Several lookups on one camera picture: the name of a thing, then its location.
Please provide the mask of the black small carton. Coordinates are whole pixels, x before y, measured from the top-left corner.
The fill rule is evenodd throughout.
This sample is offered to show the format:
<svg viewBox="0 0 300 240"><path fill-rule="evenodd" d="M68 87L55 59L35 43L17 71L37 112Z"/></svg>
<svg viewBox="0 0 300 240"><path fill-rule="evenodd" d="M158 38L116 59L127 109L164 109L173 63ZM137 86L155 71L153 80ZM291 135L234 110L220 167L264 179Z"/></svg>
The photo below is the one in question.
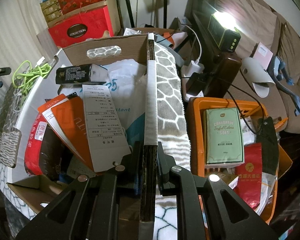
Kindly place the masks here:
<svg viewBox="0 0 300 240"><path fill-rule="evenodd" d="M58 85L103 85L107 80L108 70L93 63L58 68L55 78Z"/></svg>

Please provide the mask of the white cardboard storage box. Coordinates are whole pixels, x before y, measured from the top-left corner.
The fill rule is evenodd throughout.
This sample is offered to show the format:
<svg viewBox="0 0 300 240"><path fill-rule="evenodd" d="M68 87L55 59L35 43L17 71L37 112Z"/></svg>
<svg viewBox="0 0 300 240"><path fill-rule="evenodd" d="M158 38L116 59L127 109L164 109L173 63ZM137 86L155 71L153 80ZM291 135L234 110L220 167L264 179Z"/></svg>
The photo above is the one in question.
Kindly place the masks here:
<svg viewBox="0 0 300 240"><path fill-rule="evenodd" d="M89 58L87 52L109 46L119 46L122 50L118 57ZM134 59L147 65L147 86L145 92L145 131L141 163L141 199L139 201L139 237L152 239L154 231L155 195L157 181L158 151L158 105L157 105L157 66L155 62L154 35L132 35L89 40L65 48L65 55L73 64L101 63L110 64L117 59ZM46 184L43 190L10 185L10 189L23 200L36 215L50 204L64 189Z"/></svg>

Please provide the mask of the red paper packet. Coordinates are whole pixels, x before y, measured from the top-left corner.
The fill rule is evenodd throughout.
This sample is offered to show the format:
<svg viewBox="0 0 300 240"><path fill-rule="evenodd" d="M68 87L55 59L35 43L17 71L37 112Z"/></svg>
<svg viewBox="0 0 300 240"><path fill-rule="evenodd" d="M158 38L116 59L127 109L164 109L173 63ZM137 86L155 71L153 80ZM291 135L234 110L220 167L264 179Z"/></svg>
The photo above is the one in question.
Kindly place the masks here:
<svg viewBox="0 0 300 240"><path fill-rule="evenodd" d="M244 163L235 167L238 183L234 191L252 208L260 204L262 181L262 145L254 143L244 147Z"/></svg>

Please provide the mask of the white clothing tag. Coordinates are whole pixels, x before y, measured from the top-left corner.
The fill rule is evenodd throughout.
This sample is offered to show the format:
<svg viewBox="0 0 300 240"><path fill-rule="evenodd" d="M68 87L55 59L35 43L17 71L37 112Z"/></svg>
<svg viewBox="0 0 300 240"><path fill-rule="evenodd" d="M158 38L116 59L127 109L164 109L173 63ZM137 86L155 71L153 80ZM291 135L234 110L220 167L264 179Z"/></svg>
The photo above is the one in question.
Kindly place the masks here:
<svg viewBox="0 0 300 240"><path fill-rule="evenodd" d="M109 88L83 85L85 126L94 172L119 165L131 154Z"/></svg>

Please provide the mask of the green tissue pack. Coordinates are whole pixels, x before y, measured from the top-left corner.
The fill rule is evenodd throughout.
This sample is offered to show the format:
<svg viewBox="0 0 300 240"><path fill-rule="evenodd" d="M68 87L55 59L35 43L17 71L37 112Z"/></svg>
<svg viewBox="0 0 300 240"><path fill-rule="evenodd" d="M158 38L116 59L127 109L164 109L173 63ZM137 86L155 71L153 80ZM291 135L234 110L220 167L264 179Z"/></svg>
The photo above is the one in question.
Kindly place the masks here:
<svg viewBox="0 0 300 240"><path fill-rule="evenodd" d="M244 163L244 144L236 107L203 111L205 165L235 167Z"/></svg>

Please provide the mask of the red snack bag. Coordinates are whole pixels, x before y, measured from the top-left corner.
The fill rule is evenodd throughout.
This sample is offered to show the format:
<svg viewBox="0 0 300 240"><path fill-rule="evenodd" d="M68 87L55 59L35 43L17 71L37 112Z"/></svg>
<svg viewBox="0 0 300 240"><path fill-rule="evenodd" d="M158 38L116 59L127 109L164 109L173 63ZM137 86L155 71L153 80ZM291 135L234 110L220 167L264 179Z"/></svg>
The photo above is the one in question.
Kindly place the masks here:
<svg viewBox="0 0 300 240"><path fill-rule="evenodd" d="M25 171L29 175L47 175L46 151L49 125L39 113L31 127L24 156Z"/></svg>

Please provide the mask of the orange plastic basket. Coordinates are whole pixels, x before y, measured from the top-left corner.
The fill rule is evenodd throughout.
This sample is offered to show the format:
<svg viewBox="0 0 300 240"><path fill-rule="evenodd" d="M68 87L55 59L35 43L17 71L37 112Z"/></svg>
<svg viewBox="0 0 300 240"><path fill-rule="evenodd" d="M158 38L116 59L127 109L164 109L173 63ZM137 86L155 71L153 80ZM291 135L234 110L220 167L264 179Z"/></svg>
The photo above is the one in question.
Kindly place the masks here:
<svg viewBox="0 0 300 240"><path fill-rule="evenodd" d="M246 116L259 117L262 115L259 105L255 101L237 100L240 110ZM211 108L226 108L235 107L233 100L220 98L192 98L186 110L187 132L191 142L191 172L195 175L205 177L205 153L204 153L204 137L201 113L206 109ZM292 160L285 150L278 144L279 147L279 168L277 171L278 180L290 169ZM277 198L277 183L273 188L273 200L267 204L260 217L270 223L273 218Z"/></svg>

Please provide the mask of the stacked gold small boxes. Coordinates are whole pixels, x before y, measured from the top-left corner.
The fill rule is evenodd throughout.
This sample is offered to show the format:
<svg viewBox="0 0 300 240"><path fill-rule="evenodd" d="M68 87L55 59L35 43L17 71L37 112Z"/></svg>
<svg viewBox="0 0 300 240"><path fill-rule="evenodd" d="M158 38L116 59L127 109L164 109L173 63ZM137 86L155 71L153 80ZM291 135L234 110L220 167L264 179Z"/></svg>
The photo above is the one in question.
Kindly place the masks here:
<svg viewBox="0 0 300 240"><path fill-rule="evenodd" d="M58 0L46 0L40 3L40 7L46 23L49 23L63 15Z"/></svg>

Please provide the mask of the grey white patterned blanket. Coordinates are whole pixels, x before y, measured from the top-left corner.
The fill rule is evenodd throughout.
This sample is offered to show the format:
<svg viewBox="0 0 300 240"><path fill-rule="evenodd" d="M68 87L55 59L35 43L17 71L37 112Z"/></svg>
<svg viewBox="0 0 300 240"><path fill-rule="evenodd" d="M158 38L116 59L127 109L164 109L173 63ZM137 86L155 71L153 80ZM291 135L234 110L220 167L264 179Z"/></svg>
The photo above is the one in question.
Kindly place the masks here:
<svg viewBox="0 0 300 240"><path fill-rule="evenodd" d="M164 153L175 163L190 169L191 145L186 131L181 80L175 58L164 46L155 45L157 64L158 139ZM175 197L163 197L157 192L155 200L154 239L177 239L177 204Z"/></svg>

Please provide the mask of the red Collection gift box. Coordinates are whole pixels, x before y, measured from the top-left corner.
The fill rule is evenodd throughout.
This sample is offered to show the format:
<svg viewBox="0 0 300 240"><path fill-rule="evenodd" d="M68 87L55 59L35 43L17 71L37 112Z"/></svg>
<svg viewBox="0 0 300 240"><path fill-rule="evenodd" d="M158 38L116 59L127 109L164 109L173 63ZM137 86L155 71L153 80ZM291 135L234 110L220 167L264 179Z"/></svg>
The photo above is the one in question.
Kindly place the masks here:
<svg viewBox="0 0 300 240"><path fill-rule="evenodd" d="M66 48L72 44L114 36L107 6L79 13L49 28L55 45Z"/></svg>

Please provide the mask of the white blue plastic bag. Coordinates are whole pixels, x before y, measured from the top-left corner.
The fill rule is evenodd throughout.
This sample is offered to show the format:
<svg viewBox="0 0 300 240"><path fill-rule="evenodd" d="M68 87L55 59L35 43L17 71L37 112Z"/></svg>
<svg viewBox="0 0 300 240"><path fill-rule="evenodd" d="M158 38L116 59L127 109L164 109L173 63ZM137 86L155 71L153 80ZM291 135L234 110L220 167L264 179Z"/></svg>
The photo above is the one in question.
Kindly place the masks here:
<svg viewBox="0 0 300 240"><path fill-rule="evenodd" d="M146 66L133 59L97 65L108 70L108 80L102 86L109 88L128 145L134 147L144 139ZM61 92L76 92L83 98L82 84L61 86Z"/></svg>

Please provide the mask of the white slipper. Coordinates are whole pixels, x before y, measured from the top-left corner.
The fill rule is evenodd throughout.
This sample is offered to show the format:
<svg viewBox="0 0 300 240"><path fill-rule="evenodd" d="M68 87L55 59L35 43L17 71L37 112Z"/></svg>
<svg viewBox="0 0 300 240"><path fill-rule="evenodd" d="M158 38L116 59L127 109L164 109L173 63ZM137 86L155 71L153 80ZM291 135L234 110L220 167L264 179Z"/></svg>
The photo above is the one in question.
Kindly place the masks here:
<svg viewBox="0 0 300 240"><path fill-rule="evenodd" d="M266 98L270 88L275 86L268 72L262 65L251 57L242 60L241 72L253 91L260 97Z"/></svg>

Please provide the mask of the blue phone holder clamp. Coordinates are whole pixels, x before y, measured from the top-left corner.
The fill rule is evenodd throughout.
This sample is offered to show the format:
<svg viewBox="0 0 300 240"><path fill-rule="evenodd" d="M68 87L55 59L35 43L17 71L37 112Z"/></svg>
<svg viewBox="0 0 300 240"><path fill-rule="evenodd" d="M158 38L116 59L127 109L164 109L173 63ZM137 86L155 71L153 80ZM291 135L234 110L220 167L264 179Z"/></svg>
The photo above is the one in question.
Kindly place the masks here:
<svg viewBox="0 0 300 240"><path fill-rule="evenodd" d="M295 116L300 115L300 97L293 93L287 86L293 86L293 80L289 77L286 70L286 63L278 56L273 56L267 68L267 72L274 81L276 87L290 96L294 103Z"/></svg>

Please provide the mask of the pink card box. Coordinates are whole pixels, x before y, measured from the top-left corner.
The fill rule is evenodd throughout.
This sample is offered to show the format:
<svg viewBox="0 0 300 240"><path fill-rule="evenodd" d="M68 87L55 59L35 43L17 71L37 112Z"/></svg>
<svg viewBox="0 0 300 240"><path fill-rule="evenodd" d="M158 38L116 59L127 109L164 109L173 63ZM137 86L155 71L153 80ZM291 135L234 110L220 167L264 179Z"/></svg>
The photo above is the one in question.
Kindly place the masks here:
<svg viewBox="0 0 300 240"><path fill-rule="evenodd" d="M252 58L256 59L264 70L268 69L273 53L261 42L259 42L253 52Z"/></svg>

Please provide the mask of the brown sofa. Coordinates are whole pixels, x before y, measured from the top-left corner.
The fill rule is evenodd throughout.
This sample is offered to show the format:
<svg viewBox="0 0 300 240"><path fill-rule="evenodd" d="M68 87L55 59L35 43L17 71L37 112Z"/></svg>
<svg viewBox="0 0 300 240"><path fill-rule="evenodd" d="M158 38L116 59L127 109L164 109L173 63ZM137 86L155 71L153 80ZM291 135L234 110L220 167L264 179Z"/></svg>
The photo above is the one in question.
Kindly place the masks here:
<svg viewBox="0 0 300 240"><path fill-rule="evenodd" d="M295 116L290 96L275 85L266 98L260 98L241 72L242 60L252 58L257 44L261 42L273 56L286 63L286 70L294 83L287 87L300 97L300 37L292 26L263 0L190 1L190 19L202 45L200 60L206 75L203 94L211 98L257 99L269 116L284 121L283 131L300 133L300 115ZM216 11L227 12L236 20L241 39L233 53L221 51L207 29L210 16Z"/></svg>

